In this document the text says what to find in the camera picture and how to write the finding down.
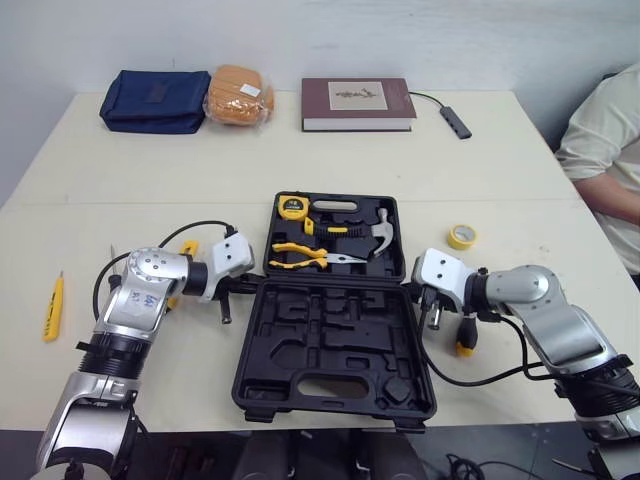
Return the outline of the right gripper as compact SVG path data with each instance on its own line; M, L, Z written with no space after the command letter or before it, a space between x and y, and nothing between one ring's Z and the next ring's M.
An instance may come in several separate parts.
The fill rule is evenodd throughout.
M436 288L428 285L422 288L419 318L419 327L421 330L424 328L430 330L440 329L440 316L442 313L440 300L441 294Z

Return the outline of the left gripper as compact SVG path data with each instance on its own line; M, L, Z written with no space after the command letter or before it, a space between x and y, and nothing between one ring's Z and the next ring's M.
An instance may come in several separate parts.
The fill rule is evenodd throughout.
M224 277L218 283L218 302L221 309L221 322L223 325L232 323L229 296L231 294L252 295L253 275L244 273L238 277Z

